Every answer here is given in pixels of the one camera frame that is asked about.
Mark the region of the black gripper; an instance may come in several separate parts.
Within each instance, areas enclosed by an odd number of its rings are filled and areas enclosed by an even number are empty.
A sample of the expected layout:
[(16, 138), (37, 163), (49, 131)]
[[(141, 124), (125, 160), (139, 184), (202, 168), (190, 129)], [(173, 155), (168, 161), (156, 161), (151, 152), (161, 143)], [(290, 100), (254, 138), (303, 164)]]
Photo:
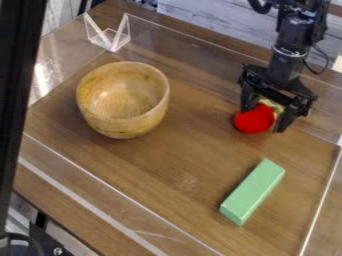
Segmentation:
[(240, 93), (240, 111), (250, 111), (259, 98), (266, 97), (282, 105), (283, 111), (278, 117), (274, 132), (282, 133), (300, 116), (307, 116), (316, 94), (303, 85), (299, 78), (284, 84), (276, 83), (267, 75), (267, 68), (246, 64), (238, 78)]

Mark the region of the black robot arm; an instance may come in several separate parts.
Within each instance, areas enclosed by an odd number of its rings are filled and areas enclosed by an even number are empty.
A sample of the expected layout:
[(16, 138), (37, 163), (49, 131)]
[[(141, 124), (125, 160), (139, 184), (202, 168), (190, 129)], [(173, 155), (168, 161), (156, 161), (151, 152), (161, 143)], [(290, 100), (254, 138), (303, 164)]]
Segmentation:
[(238, 79), (240, 85), (240, 111), (250, 111), (260, 97), (266, 97), (284, 107), (275, 123), (274, 132), (284, 132), (295, 119), (307, 116), (316, 94), (300, 81), (300, 73), (307, 68), (319, 75), (306, 61), (314, 48), (328, 59), (316, 46), (327, 30), (330, 0), (247, 0), (258, 14), (278, 10), (276, 33), (272, 55), (267, 67), (243, 65)]

